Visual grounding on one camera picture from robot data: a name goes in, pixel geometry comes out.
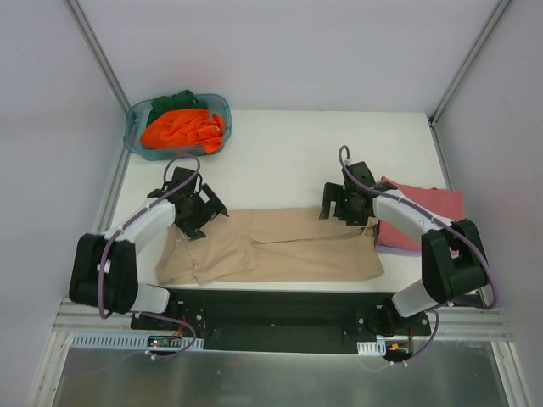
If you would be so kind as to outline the beige t shirt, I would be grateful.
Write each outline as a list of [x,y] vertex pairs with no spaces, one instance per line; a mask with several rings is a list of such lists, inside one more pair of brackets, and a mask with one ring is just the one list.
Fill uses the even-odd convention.
[[318,208],[218,215],[190,241],[174,226],[155,268],[161,284],[363,282],[384,274],[370,219],[320,220]]

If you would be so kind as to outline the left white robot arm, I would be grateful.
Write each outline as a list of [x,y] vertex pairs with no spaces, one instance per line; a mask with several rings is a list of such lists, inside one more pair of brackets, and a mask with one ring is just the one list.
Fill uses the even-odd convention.
[[227,207],[199,172],[176,167],[171,179],[150,192],[143,205],[118,226],[80,237],[70,300],[97,308],[103,317],[150,312],[150,320],[159,329],[173,328],[180,311],[169,302],[170,292],[155,275],[162,251],[150,254],[146,248],[166,243],[170,227],[189,241],[204,238],[203,226],[219,215],[228,215]]

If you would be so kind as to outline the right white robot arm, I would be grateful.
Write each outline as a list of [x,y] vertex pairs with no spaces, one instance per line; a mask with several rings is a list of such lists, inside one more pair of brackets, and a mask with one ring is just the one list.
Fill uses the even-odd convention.
[[401,334],[413,317],[491,284],[490,265],[471,220],[435,214],[392,183],[375,181],[364,162],[345,164],[342,173],[343,183],[327,182],[323,187],[320,220],[334,216],[349,226],[361,226],[376,218],[420,241],[420,279],[371,308],[368,331],[383,337]]

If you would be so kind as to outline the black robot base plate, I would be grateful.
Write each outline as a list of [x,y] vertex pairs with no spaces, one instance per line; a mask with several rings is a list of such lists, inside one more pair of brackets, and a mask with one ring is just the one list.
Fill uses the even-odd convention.
[[378,329],[394,335],[426,337],[424,313],[403,321],[378,321],[389,293],[281,292],[172,289],[163,320],[133,317],[133,330],[166,334],[178,321],[193,327],[204,349],[302,354],[355,354],[358,343],[372,342]]

